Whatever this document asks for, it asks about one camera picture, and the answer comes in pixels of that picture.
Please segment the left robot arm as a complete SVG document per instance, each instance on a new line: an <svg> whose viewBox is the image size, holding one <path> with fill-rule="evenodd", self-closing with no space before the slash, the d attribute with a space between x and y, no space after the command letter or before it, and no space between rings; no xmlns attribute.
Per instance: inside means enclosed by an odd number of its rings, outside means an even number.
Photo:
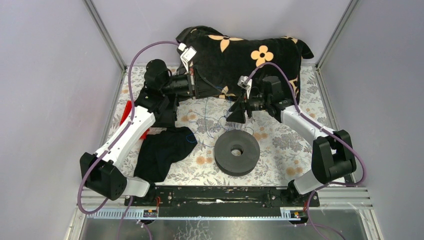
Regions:
<svg viewBox="0 0 424 240"><path fill-rule="evenodd" d="M125 176L119 169L123 161L150 128L174 125L179 96L199 99L221 93L196 73L192 62L184 63L183 68L182 74L172 75L163 60L154 59L147 64L138 97L130 96L129 115L95 153L85 152L81 156L79 195L86 187L111 201L131 196L144 206L154 202L151 184L137 176Z"/></svg>

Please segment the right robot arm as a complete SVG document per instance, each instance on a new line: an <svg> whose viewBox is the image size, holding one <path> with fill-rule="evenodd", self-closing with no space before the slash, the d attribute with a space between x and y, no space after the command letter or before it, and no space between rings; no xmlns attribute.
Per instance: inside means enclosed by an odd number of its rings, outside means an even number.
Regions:
<svg viewBox="0 0 424 240"><path fill-rule="evenodd" d="M227 121L245 123L253 111L266 111L312 147L311 169L288 185L286 198L291 205L301 205L311 191L357 170L350 135L306 116L292 96L291 84L282 83L277 76L267 76L258 83L241 76L237 85L242 95L231 106Z"/></svg>

